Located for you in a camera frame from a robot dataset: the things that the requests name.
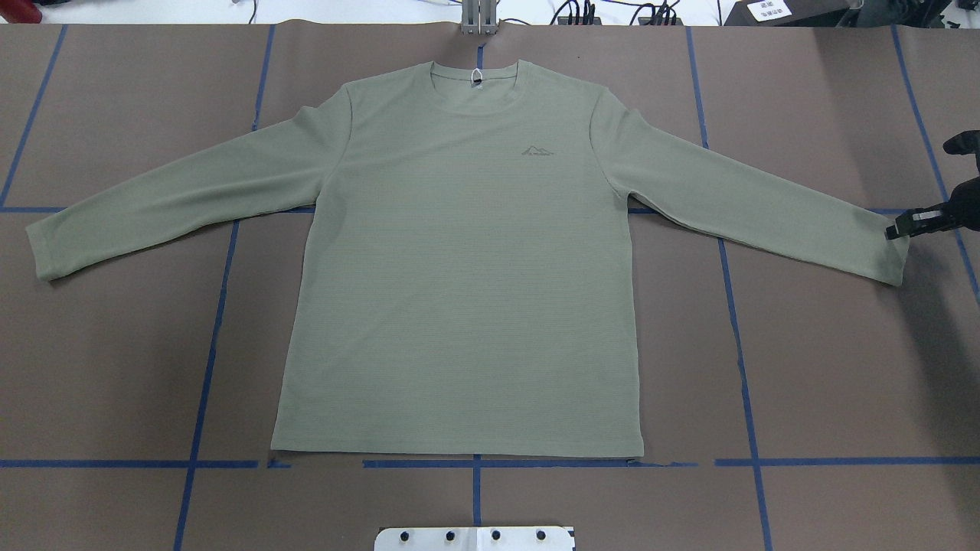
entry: shirt sleeve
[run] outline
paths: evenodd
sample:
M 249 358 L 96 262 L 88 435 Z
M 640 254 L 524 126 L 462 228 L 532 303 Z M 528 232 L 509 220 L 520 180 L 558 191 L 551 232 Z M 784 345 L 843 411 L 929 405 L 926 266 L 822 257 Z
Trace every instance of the shirt sleeve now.
M 789 258 L 902 284 L 908 237 L 887 218 L 647 124 L 604 88 L 590 139 L 612 189 L 669 220 Z
M 319 107 L 138 175 L 26 228 L 50 280 L 204 225 L 317 201 L 351 133 L 344 85 Z

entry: sleeve cuff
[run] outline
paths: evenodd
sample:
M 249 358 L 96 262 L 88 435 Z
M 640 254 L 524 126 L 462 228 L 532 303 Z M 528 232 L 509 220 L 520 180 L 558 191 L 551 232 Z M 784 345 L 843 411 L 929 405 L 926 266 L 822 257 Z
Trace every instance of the sleeve cuff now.
M 37 278 L 42 281 L 50 281 L 58 277 L 58 274 L 55 271 L 54 262 L 51 260 L 51 250 L 48 248 L 48 239 L 41 227 L 42 222 L 44 221 L 35 222 L 26 228 L 27 238 L 30 240 L 30 248 L 34 252 Z

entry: metal bracket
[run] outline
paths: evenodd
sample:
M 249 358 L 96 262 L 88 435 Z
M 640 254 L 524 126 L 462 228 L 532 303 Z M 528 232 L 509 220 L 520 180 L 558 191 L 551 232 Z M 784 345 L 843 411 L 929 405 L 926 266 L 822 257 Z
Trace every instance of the metal bracket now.
M 574 551 L 572 526 L 384 528 L 374 551 Z
M 497 0 L 463 0 L 463 34 L 497 33 Z

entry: long-sleeve shirt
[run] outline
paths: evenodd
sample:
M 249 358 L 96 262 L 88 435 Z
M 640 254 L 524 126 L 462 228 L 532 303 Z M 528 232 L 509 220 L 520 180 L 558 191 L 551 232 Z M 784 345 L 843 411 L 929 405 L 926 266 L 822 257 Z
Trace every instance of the long-sleeve shirt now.
M 434 62 L 27 227 L 41 279 L 315 204 L 271 448 L 643 455 L 627 196 L 893 285 L 884 217 L 647 124 L 526 61 Z

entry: white label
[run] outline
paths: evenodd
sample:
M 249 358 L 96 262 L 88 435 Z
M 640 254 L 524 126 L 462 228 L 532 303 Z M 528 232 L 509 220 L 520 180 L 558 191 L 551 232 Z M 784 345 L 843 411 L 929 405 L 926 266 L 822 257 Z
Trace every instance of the white label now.
M 749 11 L 752 12 L 752 17 L 756 18 L 758 22 L 777 20 L 793 15 L 783 0 L 765 0 L 764 2 L 749 4 L 748 7 Z

